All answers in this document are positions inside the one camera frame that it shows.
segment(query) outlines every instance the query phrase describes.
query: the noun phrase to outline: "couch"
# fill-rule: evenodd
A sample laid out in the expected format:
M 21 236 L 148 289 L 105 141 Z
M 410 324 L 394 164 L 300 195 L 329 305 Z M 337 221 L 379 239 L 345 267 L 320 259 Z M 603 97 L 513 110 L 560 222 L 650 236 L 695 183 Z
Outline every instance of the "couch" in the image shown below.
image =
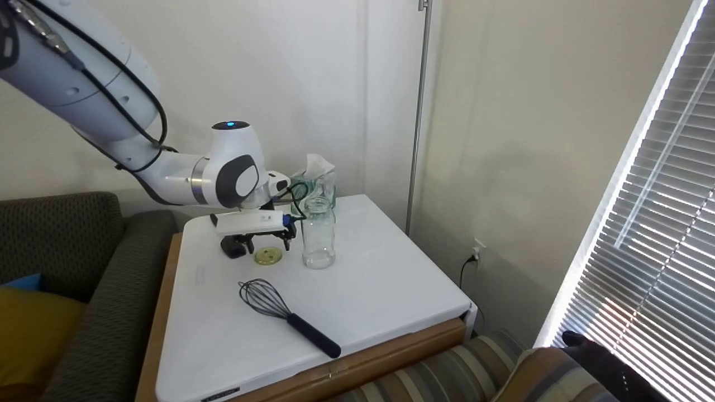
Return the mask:
M 40 272 L 40 289 L 85 304 L 43 399 L 132 399 L 164 260 L 184 217 L 124 217 L 110 191 L 0 201 L 0 283 Z
M 332 402 L 615 402 L 616 397 L 562 348 L 520 353 L 488 332 L 387 372 Z

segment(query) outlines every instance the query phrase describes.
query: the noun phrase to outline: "couch cushion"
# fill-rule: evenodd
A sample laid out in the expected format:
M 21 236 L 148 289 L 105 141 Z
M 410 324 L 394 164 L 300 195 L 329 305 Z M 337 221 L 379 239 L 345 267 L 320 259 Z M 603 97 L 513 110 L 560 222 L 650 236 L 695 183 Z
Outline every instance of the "couch cushion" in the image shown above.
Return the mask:
M 43 272 L 40 287 L 87 302 L 124 234 L 115 195 L 0 203 L 0 282 Z
M 576 359 L 590 374 L 594 374 L 619 399 L 649 399 L 666 402 L 634 369 L 623 364 L 605 345 L 583 336 L 582 332 L 565 330 L 562 339 L 567 343 L 565 354 Z
M 36 399 L 50 382 L 85 305 L 0 287 L 0 399 Z
M 616 402 L 600 379 L 560 348 L 528 351 L 495 399 Z
M 141 211 L 95 289 L 43 402 L 126 402 L 136 393 L 176 214 Z
M 418 364 L 337 394 L 339 402 L 491 399 L 517 364 L 518 348 L 500 335 L 481 335 Z

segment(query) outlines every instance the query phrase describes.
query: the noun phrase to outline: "window blinds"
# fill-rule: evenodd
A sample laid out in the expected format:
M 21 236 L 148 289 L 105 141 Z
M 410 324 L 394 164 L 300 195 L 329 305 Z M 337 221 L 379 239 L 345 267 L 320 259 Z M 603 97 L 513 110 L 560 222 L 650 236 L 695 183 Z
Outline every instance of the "window blinds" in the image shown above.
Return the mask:
M 547 341 L 583 332 L 663 394 L 715 399 L 715 5 L 692 21 Z

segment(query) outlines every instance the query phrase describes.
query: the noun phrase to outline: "glass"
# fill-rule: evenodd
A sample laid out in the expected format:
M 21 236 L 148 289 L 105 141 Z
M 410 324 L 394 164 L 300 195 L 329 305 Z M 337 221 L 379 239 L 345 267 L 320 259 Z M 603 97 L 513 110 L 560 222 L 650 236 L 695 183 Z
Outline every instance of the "glass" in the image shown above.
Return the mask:
M 303 221 L 305 234 L 305 265 L 329 267 L 335 260 L 335 174 L 316 181 L 310 195 L 305 199 Z

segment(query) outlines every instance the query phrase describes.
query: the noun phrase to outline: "whisk handle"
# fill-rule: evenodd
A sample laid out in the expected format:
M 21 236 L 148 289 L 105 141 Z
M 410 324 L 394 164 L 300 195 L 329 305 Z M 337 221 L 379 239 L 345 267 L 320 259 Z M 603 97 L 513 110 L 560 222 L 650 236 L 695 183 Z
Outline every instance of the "whisk handle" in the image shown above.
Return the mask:
M 286 317 L 286 322 L 303 332 L 308 341 L 313 341 L 320 351 L 324 351 L 327 354 L 332 354 L 333 359 L 339 358 L 339 345 L 327 336 L 324 332 L 320 332 L 317 327 L 313 327 L 307 318 L 303 318 L 300 314 L 290 313 Z

